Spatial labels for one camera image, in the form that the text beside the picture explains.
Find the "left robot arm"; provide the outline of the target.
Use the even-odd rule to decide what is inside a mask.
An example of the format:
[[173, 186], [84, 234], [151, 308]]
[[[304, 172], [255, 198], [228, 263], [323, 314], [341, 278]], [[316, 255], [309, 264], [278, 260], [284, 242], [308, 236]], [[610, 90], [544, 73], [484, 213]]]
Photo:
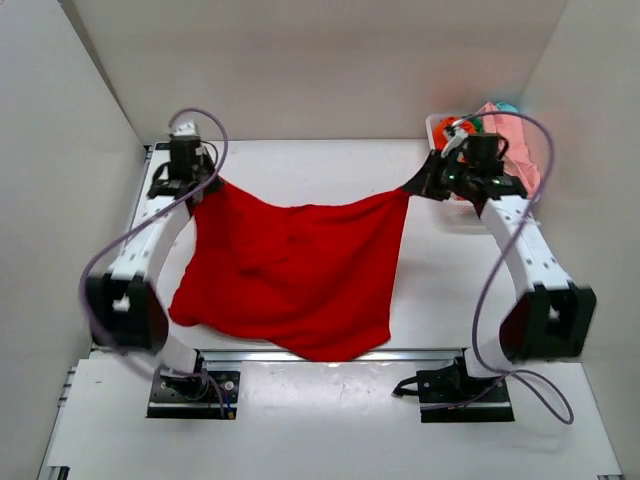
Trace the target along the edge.
[[148, 171], [131, 229], [89, 261], [79, 281], [79, 299], [95, 344], [120, 355], [143, 378], [151, 377], [153, 369], [134, 355], [155, 359], [157, 369], [173, 377], [185, 397], [197, 398], [209, 385], [203, 356], [170, 333], [156, 287], [195, 207], [221, 187], [229, 142], [215, 147], [188, 126], [154, 150], [167, 157]]

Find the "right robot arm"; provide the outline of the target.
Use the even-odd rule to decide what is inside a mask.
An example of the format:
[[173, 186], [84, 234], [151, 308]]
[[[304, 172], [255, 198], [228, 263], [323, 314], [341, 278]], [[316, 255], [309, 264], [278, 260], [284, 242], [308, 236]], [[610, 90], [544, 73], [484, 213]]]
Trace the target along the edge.
[[582, 354], [596, 308], [590, 287], [578, 286], [551, 252], [531, 213], [521, 180], [506, 173], [508, 141], [498, 134], [454, 134], [433, 149], [404, 191], [444, 202], [470, 202], [493, 236], [500, 257], [488, 278], [506, 267], [516, 302], [498, 331], [479, 337], [482, 308], [472, 320], [472, 344], [447, 367], [416, 374], [418, 391], [434, 407], [456, 408], [477, 401], [530, 361], [574, 359]]

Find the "red t-shirt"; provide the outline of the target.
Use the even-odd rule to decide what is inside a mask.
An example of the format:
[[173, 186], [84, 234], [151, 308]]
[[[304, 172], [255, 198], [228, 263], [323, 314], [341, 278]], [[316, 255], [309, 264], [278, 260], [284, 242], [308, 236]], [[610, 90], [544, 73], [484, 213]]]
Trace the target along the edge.
[[282, 207], [226, 184], [195, 209], [195, 250], [169, 314], [314, 362], [389, 341], [410, 196]]

